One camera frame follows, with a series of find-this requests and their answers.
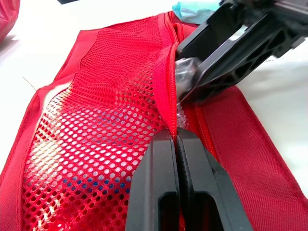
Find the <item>clear plastic bag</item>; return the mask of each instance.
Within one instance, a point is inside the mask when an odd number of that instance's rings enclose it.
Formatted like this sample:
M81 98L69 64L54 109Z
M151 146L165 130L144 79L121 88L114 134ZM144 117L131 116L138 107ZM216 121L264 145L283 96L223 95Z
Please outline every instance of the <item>clear plastic bag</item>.
M200 63L201 63L200 60L196 57L183 58L175 62L176 65L175 79L176 79L178 99L183 93L193 88L192 78ZM180 128L188 127L186 115L184 114L182 106L179 102L177 104L177 119L178 119L178 127Z

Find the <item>blue object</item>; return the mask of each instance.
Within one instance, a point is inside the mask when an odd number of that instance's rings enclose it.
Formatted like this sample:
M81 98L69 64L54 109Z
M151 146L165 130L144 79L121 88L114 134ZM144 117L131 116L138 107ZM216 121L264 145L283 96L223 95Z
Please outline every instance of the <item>blue object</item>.
M175 15L185 23L202 24L219 8L218 1L185 2L172 6Z

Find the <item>blue fabric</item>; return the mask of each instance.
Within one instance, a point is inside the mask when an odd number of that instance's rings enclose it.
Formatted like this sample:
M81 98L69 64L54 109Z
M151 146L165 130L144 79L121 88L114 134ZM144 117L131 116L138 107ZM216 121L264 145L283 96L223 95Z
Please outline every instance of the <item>blue fabric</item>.
M204 2L180 1L176 5L172 6L173 12L182 22L194 24L202 24L218 8L218 0Z

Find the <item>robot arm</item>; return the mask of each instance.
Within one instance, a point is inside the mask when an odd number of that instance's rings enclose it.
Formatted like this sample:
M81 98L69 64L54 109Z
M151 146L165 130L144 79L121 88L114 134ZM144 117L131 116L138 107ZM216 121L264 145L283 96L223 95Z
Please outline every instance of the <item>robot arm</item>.
M243 25L245 33L228 40ZM203 101L239 83L274 55L283 56L308 36L307 0L224 0L178 46L178 59L198 57L193 88L181 102Z

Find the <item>zipper teeth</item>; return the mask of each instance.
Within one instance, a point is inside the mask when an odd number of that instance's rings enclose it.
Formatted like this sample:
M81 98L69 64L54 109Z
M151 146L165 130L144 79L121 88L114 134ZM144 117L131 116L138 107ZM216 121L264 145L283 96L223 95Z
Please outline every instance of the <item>zipper teeth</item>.
M201 118L204 118L204 114L202 112L202 110L199 107L195 107L195 113L196 113L196 117L197 117L197 122L198 122L198 127L201 133L201 139L202 139L202 143L205 146L205 148L215 157L215 159L217 161L219 161L217 153L215 151L209 130L208 130L208 126L206 124L205 119L202 120Z
M171 48L171 52L170 52L170 59L169 59L169 70L167 73L169 82L169 102L170 102L170 106L171 106L171 136L173 138L173 141L176 142L176 136L177 136L177 90L176 90L176 85L175 85L175 56L173 54L175 54L176 52L176 48L178 46L178 38L177 35L175 33L175 30L171 24L171 21L169 19L168 14L165 14L165 22L167 25L167 28L169 29L171 35L171 39L173 40L174 44L172 45Z

